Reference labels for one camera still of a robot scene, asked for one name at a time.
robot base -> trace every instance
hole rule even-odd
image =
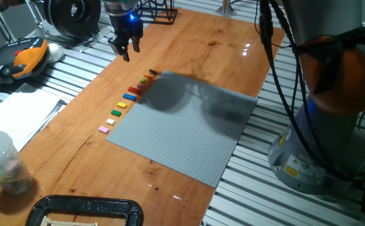
[[[336,168],[349,176],[361,171],[365,164],[365,131],[354,129],[357,116],[338,119],[318,110],[308,108],[316,134],[324,146],[327,157]],[[315,154],[320,154],[309,131],[303,106],[295,118]],[[350,183],[334,178],[326,170],[312,163],[292,126],[271,145],[268,155],[271,170],[290,188],[302,193],[320,195],[343,193]]]

wooden tabletop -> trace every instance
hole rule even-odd
[[[284,32],[275,29],[273,42]],[[179,9],[171,26],[151,24],[141,53],[129,47],[131,61],[117,57],[21,152],[35,178],[20,196],[0,190],[0,225],[24,225],[41,197],[60,195],[130,199],[144,211],[144,225],[199,225],[214,193],[201,182],[105,141],[99,126],[149,69],[170,70],[256,97],[269,70],[254,24]],[[54,220],[124,225],[123,219],[51,214]]]

yellow lego brick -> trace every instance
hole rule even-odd
[[[117,106],[122,107],[123,109],[125,109],[127,107],[127,105],[125,103],[122,103],[122,102],[118,102]]]

plastic cup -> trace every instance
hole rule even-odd
[[[30,175],[13,141],[5,132],[0,131],[0,187],[6,193],[19,195],[33,184]]]

gray lego baseplate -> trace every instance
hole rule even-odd
[[[215,188],[257,101],[164,71],[107,141]]]

